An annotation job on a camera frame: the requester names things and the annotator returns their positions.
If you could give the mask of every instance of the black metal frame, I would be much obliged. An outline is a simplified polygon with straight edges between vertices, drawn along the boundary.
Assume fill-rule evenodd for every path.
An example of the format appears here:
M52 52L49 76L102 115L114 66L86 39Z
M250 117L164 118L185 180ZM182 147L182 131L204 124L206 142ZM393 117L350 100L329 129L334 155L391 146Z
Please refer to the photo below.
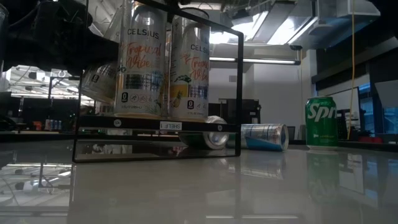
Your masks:
M242 115L242 91L243 91L243 42L244 35L242 32L230 29L221 24L211 22L207 19L194 16L187 12L181 11L179 9L173 8L155 2L153 0L136 0L137 2L146 4L148 6L161 9L169 14L182 16L187 19L191 19L195 22L202 23L204 25L217 28L231 34L238 36L238 57L236 59L237 66L237 85L236 85L236 124L209 124L209 123L195 123L195 122L184 122L175 121L181 123L181 131L198 131L198 132L227 132L235 133L235 154L231 156L187 156L187 157L148 157L148 158L125 158L125 159L93 159L93 160L76 160L76 145L79 139L79 129L80 127L88 128L120 128L120 129L138 129L138 130L160 130L159 120L151 119L136 119L136 118L117 118L117 117L103 117L103 116L80 116L80 103L81 103L81 91L79 91L78 96L78 111L76 113L76 129L75 138L73 142L73 155L72 161L75 163L83 162L111 162L111 161L142 161L142 160L154 160L154 159L188 159L188 158L202 158L202 157L232 157L241 155L241 115ZM86 0L86 18L88 18L88 3ZM83 37L83 49L85 48L86 39ZM81 90L83 74L80 75L79 90Z

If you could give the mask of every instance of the sprite logo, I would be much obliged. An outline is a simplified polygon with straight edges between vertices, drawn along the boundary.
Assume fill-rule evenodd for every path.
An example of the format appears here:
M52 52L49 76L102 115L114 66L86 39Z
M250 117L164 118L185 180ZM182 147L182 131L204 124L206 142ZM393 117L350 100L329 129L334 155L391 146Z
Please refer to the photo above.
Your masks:
M326 106L319 107L319 103L314 103L310 106L310 112L308 114L308 119L315 118L315 122L318 122L320 118L332 118L333 112L336 111L335 107L327 108Z

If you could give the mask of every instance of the green soda can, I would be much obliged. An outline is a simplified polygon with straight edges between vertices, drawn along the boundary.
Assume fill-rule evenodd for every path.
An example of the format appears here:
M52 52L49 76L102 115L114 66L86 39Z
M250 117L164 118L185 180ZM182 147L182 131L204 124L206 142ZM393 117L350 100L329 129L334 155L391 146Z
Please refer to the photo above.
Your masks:
M330 96L310 98L305 105L307 146L310 149L337 147L336 103Z

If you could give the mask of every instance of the table surface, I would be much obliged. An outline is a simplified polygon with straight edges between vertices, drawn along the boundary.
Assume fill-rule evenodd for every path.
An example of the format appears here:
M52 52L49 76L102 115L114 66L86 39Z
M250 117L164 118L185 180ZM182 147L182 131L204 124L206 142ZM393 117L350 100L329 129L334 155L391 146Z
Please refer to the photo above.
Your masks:
M391 152L290 146L221 159L73 165L69 150L43 156L46 146L37 146L0 151L0 223L398 221Z

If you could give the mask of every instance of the black wire rack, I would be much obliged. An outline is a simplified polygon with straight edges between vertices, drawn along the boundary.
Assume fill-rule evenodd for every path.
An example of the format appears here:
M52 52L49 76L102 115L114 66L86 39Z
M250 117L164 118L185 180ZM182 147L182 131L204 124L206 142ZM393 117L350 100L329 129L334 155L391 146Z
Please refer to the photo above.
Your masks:
M204 157L232 157L240 156L241 154L241 113L242 113L242 88L243 88L243 42L244 36L242 32L232 30L221 24L211 22L208 19L204 19L193 14L189 14L180 9L176 9L170 6L166 6L159 2L152 0L136 0L137 2L146 4L156 9L163 10L169 14L185 17L195 22L202 23L210 26L217 30L222 30L230 34L234 34L238 37L238 57L237 63L237 85L236 85L236 122L235 124L214 124L214 123L197 123L197 122L185 122L185 121L170 121L170 120L156 120L156 119L137 119L137 118L121 118L121 117L107 117L107 116L80 116L80 103L81 103L81 91L78 96L78 111L76 116L76 127L75 127L75 138L73 142L73 157L72 161L76 163L85 162L113 162L113 161L142 161L142 160L155 160L155 159L187 159L187 158L204 158ZM88 0L86 0L86 18L88 18ZM85 47L86 40L83 37L83 47ZM83 79L83 71L80 76L79 90L81 90ZM98 135L97 139L84 140L80 129L120 129L120 130L140 130L140 131L171 131L167 129L166 124L178 125L178 131L180 132L193 132L193 133L230 133L235 134L235 148L229 149L229 153L223 153L220 151L206 151L201 149L186 148L181 142L156 142L159 138L151 138L151 141L138 141L137 138L131 138L131 141L120 141L120 136L106 136L102 138ZM84 155L84 151L81 153L81 157L78 156L78 146L84 148L84 144L131 144L135 149L141 153L140 156L135 157L120 157L117 155L111 155L109 157L90 157L90 155Z

